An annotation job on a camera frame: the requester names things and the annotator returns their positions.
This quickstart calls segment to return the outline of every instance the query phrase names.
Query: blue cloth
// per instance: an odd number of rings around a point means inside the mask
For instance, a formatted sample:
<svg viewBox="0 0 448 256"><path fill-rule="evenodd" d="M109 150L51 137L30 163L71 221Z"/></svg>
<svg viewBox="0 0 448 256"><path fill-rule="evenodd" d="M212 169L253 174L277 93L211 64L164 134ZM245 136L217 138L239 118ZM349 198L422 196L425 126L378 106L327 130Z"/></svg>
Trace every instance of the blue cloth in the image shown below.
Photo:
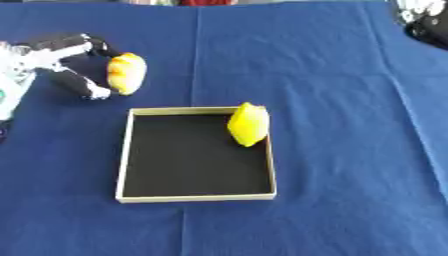
<svg viewBox="0 0 448 256"><path fill-rule="evenodd" d="M0 255L447 255L448 52L386 4L0 5L2 39L56 32L142 55L148 79L101 102L33 85L0 146ZM127 109L243 101L272 115L274 201L113 199Z"/></svg>

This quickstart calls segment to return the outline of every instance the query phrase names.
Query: white robot part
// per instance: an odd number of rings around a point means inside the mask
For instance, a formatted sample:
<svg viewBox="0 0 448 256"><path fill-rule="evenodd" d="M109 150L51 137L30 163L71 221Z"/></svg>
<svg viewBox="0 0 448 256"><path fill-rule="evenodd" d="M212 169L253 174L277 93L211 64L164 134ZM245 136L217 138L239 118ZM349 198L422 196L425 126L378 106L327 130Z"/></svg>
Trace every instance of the white robot part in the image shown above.
<svg viewBox="0 0 448 256"><path fill-rule="evenodd" d="M409 24L423 15L436 16L445 8L445 0L390 0L398 20Z"/></svg>
<svg viewBox="0 0 448 256"><path fill-rule="evenodd" d="M12 117L14 110L35 78L36 74L32 73L19 84L0 73L0 121L9 120Z"/></svg>

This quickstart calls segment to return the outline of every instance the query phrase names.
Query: table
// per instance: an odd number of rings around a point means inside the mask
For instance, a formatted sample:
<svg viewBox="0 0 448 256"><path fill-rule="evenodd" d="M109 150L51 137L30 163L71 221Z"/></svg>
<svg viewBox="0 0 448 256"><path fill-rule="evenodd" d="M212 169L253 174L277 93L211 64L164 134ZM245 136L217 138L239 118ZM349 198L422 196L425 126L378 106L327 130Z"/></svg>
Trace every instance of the table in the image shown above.
<svg viewBox="0 0 448 256"><path fill-rule="evenodd" d="M447 254L448 53L386 4L0 5L0 38L55 32L103 36L149 77L102 102L39 78L0 146L0 255ZM272 115L274 201L113 199L127 109L243 101Z"/></svg>

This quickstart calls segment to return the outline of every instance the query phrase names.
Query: wooden tray frame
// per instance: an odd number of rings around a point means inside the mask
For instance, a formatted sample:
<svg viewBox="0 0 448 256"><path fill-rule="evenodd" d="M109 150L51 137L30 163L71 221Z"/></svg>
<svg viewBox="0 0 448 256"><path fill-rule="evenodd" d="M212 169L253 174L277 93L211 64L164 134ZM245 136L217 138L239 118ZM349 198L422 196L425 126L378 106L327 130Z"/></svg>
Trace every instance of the wooden tray frame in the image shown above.
<svg viewBox="0 0 448 256"><path fill-rule="evenodd" d="M238 194L238 195L201 195L201 196L153 196L125 197L123 196L129 151L132 143L132 132L135 116L150 115L213 115L232 114L237 107L181 107L181 108L133 108L129 110L124 136L121 164L118 174L115 199L121 203L155 203L155 202L187 202L187 201L226 201L226 200L272 200L277 195L274 160L270 135L266 138L266 159L268 164L271 189L269 193Z"/></svg>

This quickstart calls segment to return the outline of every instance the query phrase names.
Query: robotic hand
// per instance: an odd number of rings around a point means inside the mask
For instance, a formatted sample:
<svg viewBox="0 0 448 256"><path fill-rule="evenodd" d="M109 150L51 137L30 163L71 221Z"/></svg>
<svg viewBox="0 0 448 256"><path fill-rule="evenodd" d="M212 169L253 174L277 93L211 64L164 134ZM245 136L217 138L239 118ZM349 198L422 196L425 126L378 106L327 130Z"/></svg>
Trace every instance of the robotic hand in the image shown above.
<svg viewBox="0 0 448 256"><path fill-rule="evenodd" d="M410 24L429 15L436 16L445 9L445 0L391 0L398 21Z"/></svg>
<svg viewBox="0 0 448 256"><path fill-rule="evenodd" d="M61 60L78 55L111 58L108 83L98 86L89 78L61 64ZM114 94L130 95L142 84L145 61L132 54L114 50L104 40L87 34L45 38L20 44L0 41L0 142L6 137L14 109L36 78L46 70L53 80L83 98L106 99Z"/></svg>

